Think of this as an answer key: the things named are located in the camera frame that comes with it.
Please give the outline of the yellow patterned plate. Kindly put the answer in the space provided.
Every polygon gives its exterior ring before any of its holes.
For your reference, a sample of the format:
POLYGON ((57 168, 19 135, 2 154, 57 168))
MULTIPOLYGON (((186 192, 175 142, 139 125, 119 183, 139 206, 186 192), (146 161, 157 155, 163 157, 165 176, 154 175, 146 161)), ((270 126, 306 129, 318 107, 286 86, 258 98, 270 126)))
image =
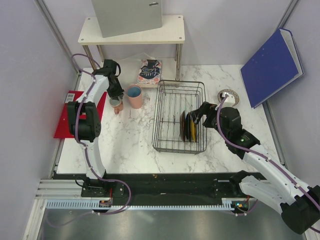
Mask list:
POLYGON ((190 116, 190 137, 192 142, 197 142, 197 125, 194 123, 192 116, 190 116))

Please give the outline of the brown patterned bowl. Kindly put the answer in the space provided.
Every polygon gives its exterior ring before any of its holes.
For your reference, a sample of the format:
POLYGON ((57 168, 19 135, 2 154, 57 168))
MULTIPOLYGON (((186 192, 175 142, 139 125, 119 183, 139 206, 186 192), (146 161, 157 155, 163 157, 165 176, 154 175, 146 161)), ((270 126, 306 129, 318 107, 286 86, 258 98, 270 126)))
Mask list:
POLYGON ((236 106, 239 101, 239 95, 232 89, 223 89, 220 90, 217 94, 217 99, 221 103, 223 99, 228 95, 227 100, 224 102, 224 106, 226 107, 234 107, 236 106))

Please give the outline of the blue plastic tumbler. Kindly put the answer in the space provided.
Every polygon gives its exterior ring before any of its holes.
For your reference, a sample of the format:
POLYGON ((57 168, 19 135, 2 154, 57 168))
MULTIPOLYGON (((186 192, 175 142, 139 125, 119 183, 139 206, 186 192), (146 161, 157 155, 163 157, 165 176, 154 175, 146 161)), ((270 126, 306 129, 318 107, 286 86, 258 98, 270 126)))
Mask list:
POLYGON ((127 95, 130 98, 136 98, 142 93, 142 90, 139 86, 131 86, 127 89, 127 95))

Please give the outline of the pink plastic tumbler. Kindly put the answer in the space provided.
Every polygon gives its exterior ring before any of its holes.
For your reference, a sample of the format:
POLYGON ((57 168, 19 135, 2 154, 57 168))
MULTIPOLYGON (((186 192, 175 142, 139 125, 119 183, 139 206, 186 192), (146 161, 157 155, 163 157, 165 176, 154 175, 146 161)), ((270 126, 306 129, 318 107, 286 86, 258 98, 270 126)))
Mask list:
POLYGON ((141 89, 141 94, 138 97, 135 97, 135 98, 128 97, 128 101, 129 101, 130 105, 132 106, 132 108, 140 109, 143 105, 142 89, 141 89))

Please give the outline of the pink ceramic mug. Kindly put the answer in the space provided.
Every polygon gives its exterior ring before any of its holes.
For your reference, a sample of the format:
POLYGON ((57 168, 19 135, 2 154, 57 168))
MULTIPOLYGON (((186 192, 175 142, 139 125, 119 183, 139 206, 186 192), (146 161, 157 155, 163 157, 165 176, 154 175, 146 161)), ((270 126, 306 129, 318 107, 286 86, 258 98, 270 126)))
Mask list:
POLYGON ((119 99, 119 100, 110 99, 109 104, 113 108, 115 115, 118 115, 124 109, 124 104, 122 99, 119 99))

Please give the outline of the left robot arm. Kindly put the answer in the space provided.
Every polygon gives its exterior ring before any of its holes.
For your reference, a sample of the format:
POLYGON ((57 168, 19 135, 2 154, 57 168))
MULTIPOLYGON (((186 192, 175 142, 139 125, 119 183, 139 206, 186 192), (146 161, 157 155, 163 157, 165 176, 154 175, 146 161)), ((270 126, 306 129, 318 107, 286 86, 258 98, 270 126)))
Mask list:
POLYGON ((107 93, 116 106, 123 102, 124 89, 118 77, 121 74, 120 65, 106 59, 103 67, 94 70, 89 75, 92 82, 75 101, 67 103, 67 119, 69 132, 80 145, 86 161, 86 177, 97 179, 92 185, 92 191, 99 197, 106 196, 110 191, 108 182, 102 180, 106 174, 103 166, 99 136, 102 130, 101 119, 98 113, 98 103, 104 93, 107 93))

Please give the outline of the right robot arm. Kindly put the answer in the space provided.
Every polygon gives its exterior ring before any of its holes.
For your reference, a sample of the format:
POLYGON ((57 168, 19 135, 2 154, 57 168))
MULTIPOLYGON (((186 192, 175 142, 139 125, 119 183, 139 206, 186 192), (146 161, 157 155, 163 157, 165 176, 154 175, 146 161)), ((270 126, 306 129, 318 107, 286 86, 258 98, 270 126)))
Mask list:
POLYGON ((280 214, 284 223, 295 233, 306 230, 316 233, 320 221, 320 187, 310 186, 276 162, 261 142, 245 130, 239 111, 233 107, 204 102, 200 108, 187 114, 186 127, 190 130, 200 122, 205 128, 215 129, 224 139, 230 152, 258 170, 268 183, 263 183, 245 172, 229 184, 235 197, 243 194, 254 197, 280 214))

